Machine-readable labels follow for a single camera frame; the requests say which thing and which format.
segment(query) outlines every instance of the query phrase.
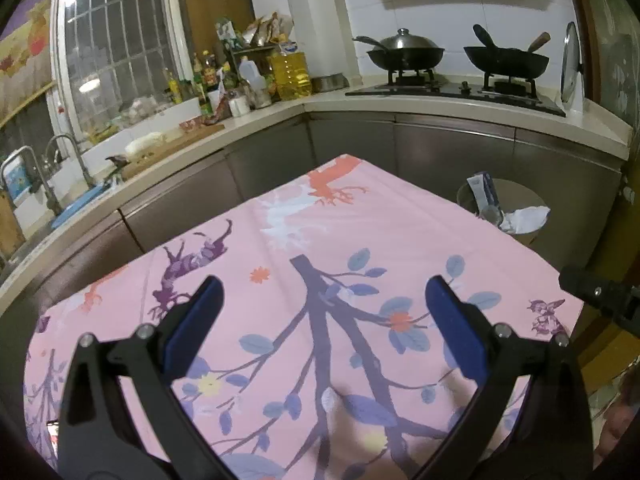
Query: faucet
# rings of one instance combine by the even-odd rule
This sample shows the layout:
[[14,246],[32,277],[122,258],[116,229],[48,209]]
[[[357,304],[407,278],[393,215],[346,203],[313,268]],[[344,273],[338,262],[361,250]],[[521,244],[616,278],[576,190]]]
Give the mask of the faucet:
[[[80,155],[80,149],[78,148],[78,143],[76,142],[76,140],[74,139],[74,137],[70,134],[57,134],[54,135],[53,137],[51,137],[51,139],[49,140],[49,142],[47,143],[47,147],[44,149],[44,158],[45,160],[48,162],[49,159],[47,158],[47,153],[49,153],[49,147],[51,146],[52,142],[56,139],[68,139],[69,142],[71,142],[71,145],[74,147],[74,152],[76,153],[76,158],[78,159],[78,164],[80,164],[80,169],[82,170],[82,176],[84,176],[84,181],[86,182],[87,186],[89,187],[89,189],[91,189],[92,187],[95,186],[95,180],[92,179],[91,175],[89,174],[89,170],[86,168],[86,166],[84,165],[84,160],[82,160],[82,155]],[[53,158],[53,162],[55,164],[56,162],[56,156],[54,154],[54,158]]]
[[[7,165],[12,160],[20,156],[22,152],[31,153],[31,158],[33,158],[33,163],[35,164],[36,170],[38,171],[38,176],[40,177],[42,181],[42,185],[44,186],[44,193],[47,196],[47,207],[53,211],[54,215],[58,216],[60,213],[62,213],[60,202],[58,202],[58,199],[56,198],[56,194],[50,188],[49,183],[47,182],[47,179],[44,178],[44,175],[42,174],[42,169],[38,164],[38,159],[36,158],[36,154],[33,153],[33,148],[31,146],[21,146],[14,152],[11,152],[9,156],[6,158],[6,160],[2,163],[2,165],[0,166],[0,183],[2,184],[2,188],[9,189],[6,183],[6,178],[4,177],[4,168],[6,168]],[[33,183],[33,190],[35,190],[35,188],[36,188],[36,183]],[[15,203],[13,200],[11,200],[11,206],[15,209]]]

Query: person's hand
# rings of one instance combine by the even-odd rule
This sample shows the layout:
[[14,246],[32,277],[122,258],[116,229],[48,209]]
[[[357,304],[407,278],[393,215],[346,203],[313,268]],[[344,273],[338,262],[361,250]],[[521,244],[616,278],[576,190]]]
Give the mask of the person's hand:
[[625,375],[620,397],[605,412],[605,423],[600,434],[600,443],[593,456],[594,468],[599,466],[600,462],[613,451],[631,421],[634,420],[638,411],[633,405],[638,402],[638,399],[634,397],[639,380],[640,373],[638,373],[638,367],[635,367]]

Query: gas stove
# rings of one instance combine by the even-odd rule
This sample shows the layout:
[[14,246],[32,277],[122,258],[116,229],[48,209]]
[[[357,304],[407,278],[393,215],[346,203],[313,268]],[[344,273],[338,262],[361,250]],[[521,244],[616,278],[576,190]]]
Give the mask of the gas stove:
[[513,81],[508,78],[492,81],[492,76],[485,74],[483,85],[469,84],[467,81],[442,84],[436,81],[431,70],[411,76],[400,73],[395,79],[393,76],[393,73],[389,73],[386,84],[350,91],[345,95],[453,97],[517,106],[566,117],[564,110],[550,98],[538,95],[533,80]]

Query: cutting board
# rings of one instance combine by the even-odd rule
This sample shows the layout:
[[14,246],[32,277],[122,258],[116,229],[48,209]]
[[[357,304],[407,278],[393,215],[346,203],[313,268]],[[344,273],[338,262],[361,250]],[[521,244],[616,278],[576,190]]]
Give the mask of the cutting board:
[[6,191],[0,191],[0,251],[9,258],[24,243],[24,235]]
[[146,155],[142,158],[139,158],[135,162],[127,164],[122,170],[122,178],[124,180],[129,180],[130,178],[150,168],[157,162],[160,162],[164,158],[167,158],[169,155],[173,155],[174,153],[179,152],[181,149],[186,148],[190,144],[198,142],[199,140],[202,140],[205,137],[209,137],[210,135],[213,135],[224,129],[224,124],[212,124],[211,126],[203,126],[196,130],[192,130],[184,134],[182,137],[172,140],[171,142],[159,144],[158,146],[151,148],[151,151],[147,152]]

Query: frying pan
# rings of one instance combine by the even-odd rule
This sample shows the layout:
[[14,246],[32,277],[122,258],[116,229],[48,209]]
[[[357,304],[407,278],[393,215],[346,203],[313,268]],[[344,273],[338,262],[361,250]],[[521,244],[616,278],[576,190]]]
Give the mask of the frying pan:
[[435,46],[387,48],[368,36],[358,36],[353,41],[376,46],[367,54],[376,66],[387,71],[429,70],[442,60],[444,54],[443,48]]
[[549,64],[549,58],[534,54],[534,51],[547,43],[551,37],[544,32],[531,43],[524,52],[518,48],[499,48],[489,33],[480,25],[474,25],[478,40],[485,46],[466,46],[465,52],[476,68],[490,74],[535,79],[540,77]]

